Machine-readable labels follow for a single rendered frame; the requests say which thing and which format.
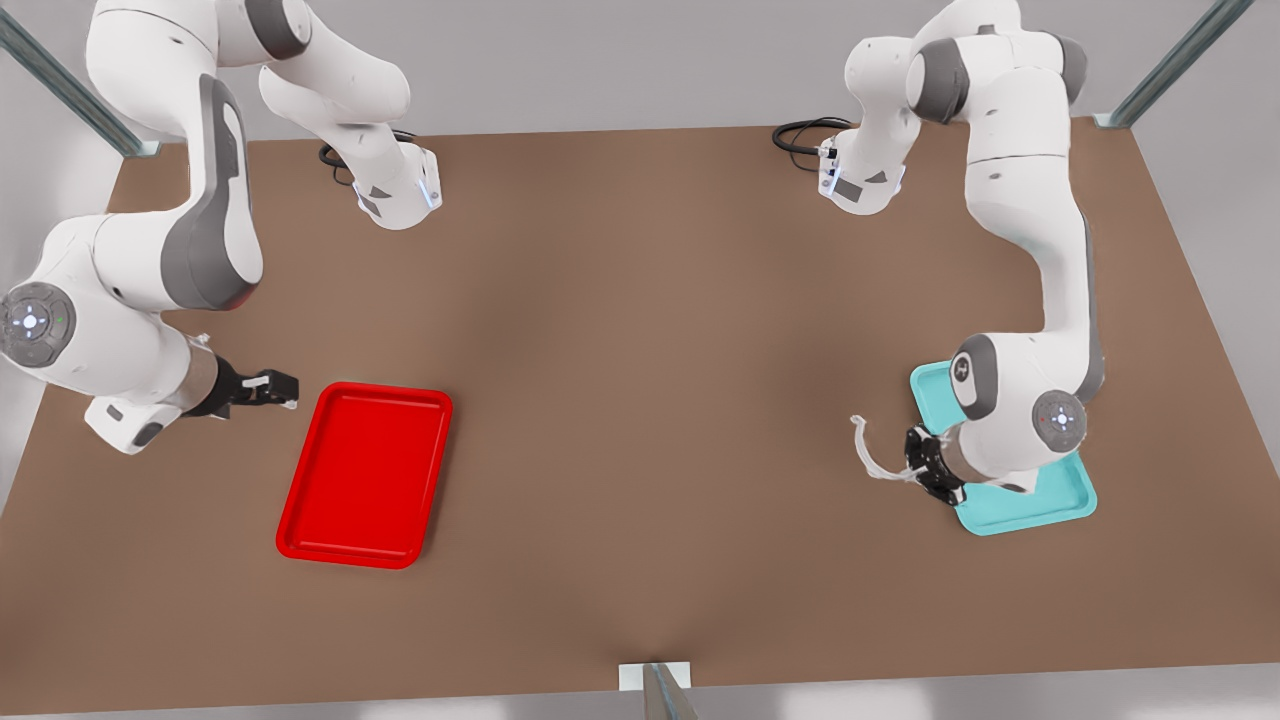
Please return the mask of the silver frame post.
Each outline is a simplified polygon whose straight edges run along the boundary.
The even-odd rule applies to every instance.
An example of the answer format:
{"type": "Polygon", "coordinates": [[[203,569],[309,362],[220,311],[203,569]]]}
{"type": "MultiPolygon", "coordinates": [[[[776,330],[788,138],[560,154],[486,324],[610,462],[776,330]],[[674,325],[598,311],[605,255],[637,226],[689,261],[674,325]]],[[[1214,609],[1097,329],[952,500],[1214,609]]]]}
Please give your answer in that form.
{"type": "Polygon", "coordinates": [[[645,720],[699,720],[686,694],[692,687],[690,662],[621,664],[618,689],[640,691],[645,720]]]}
{"type": "Polygon", "coordinates": [[[123,158],[157,155],[159,141],[136,136],[108,106],[82,85],[22,23],[0,8],[0,49],[36,78],[67,109],[123,158]]]}
{"type": "Polygon", "coordinates": [[[1132,128],[1256,0],[1213,0],[1203,15],[1171,46],[1133,91],[1108,113],[1092,117],[1102,129],[1132,128]]]}

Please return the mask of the red rectangular tray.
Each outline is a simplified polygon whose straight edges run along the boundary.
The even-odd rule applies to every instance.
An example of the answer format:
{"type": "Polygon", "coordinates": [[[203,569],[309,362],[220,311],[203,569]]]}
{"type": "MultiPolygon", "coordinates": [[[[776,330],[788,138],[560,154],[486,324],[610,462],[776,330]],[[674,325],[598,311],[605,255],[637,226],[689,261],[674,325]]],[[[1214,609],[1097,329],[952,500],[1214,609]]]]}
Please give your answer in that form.
{"type": "Polygon", "coordinates": [[[335,382],[317,397],[275,546],[287,559],[402,570],[422,550],[453,404],[335,382]]]}

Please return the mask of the translucent white drainage pipe clamp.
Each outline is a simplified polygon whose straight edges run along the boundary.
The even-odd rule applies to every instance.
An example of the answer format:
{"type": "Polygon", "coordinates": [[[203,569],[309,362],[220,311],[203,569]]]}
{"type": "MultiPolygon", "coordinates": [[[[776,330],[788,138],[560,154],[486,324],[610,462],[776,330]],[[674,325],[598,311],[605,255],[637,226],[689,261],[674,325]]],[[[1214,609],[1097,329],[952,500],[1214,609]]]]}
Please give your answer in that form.
{"type": "Polygon", "coordinates": [[[882,480],[896,480],[909,484],[919,484],[916,479],[916,471],[906,465],[902,470],[891,471],[881,466],[870,455],[870,450],[867,446],[867,419],[861,415],[850,416],[850,421],[854,424],[855,433],[855,450],[859,460],[867,470],[867,474],[876,479],[882,480]]]}

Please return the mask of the turquoise rectangular tray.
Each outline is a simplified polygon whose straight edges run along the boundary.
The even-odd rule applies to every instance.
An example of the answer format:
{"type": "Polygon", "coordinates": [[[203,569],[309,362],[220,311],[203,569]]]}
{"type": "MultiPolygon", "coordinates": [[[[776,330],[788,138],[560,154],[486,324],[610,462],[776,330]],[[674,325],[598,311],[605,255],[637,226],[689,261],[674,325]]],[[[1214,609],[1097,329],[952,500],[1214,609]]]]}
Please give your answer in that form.
{"type": "MultiPolygon", "coordinates": [[[[940,433],[964,419],[951,389],[950,363],[916,366],[909,378],[924,427],[940,433]]],[[[969,486],[955,506],[957,519],[975,536],[1027,530],[1089,516],[1097,495],[1079,452],[1038,470],[1036,491],[1020,495],[993,486],[969,486]]]]}

